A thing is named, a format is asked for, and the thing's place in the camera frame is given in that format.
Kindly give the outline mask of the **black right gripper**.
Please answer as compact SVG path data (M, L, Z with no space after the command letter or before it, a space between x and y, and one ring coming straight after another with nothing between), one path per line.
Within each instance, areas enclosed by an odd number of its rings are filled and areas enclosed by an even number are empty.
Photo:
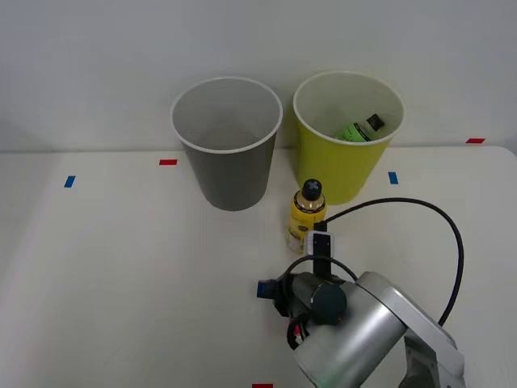
M259 280L256 296L261 299L273 299L274 307L285 318L295 318L301 313L301 305L292 291L294 275L281 275L277 279Z

